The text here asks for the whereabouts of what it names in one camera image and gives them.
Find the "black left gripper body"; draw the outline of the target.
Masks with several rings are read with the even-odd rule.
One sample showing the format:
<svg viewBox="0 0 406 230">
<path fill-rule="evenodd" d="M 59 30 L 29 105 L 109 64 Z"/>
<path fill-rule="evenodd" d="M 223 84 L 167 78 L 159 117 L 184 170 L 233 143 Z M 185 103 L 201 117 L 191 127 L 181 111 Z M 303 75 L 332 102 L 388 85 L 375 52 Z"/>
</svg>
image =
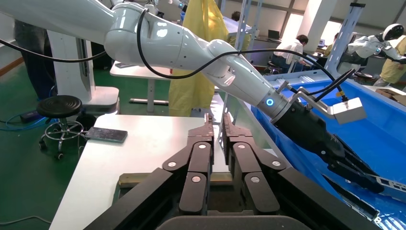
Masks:
<svg viewBox="0 0 406 230">
<path fill-rule="evenodd" d="M 325 121 L 302 103 L 294 101 L 279 119 L 272 122 L 296 145 L 316 154 L 328 165 L 337 166 L 344 162 L 343 144 L 327 131 Z"/>
</svg>

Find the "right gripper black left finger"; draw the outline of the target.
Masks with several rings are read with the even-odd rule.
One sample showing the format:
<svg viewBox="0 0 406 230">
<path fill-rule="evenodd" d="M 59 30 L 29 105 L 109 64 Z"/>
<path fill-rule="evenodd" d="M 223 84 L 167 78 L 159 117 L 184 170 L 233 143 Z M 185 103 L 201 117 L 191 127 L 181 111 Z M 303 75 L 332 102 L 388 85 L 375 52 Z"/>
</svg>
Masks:
<svg viewBox="0 0 406 230">
<path fill-rule="evenodd" d="M 214 154 L 213 120 L 188 131 L 184 148 L 104 211 L 87 230 L 186 230 L 181 217 L 207 214 Z"/>
</svg>

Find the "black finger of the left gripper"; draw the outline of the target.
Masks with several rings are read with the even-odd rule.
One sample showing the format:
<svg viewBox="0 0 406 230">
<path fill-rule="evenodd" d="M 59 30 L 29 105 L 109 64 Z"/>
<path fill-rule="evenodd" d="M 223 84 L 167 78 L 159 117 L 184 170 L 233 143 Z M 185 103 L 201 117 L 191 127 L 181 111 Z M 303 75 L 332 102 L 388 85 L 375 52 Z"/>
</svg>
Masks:
<svg viewBox="0 0 406 230">
<path fill-rule="evenodd" d="M 335 137 L 342 144 L 345 159 L 354 165 L 354 169 L 356 168 L 357 171 L 363 174 L 378 176 L 378 174 L 372 170 L 372 168 L 366 162 L 364 162 L 338 135 L 333 134 L 333 137 Z"/>
<path fill-rule="evenodd" d="M 379 194 L 384 191 L 384 187 L 373 178 L 373 176 L 378 176 L 378 174 L 363 162 L 352 162 L 345 158 L 338 160 L 333 159 L 328 161 L 327 168 L 346 180 L 354 182 L 373 193 Z"/>
</svg>

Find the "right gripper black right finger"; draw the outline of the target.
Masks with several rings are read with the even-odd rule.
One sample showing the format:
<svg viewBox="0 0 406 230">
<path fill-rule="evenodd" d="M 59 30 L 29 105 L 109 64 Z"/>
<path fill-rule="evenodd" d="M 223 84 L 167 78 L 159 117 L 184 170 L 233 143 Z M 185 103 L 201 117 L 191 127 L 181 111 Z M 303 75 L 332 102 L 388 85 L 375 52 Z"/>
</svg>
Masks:
<svg viewBox="0 0 406 230">
<path fill-rule="evenodd" d="M 275 155 L 259 148 L 250 130 L 223 114 L 226 163 L 254 214 L 254 229 L 376 230 L 378 226 Z"/>
</svg>

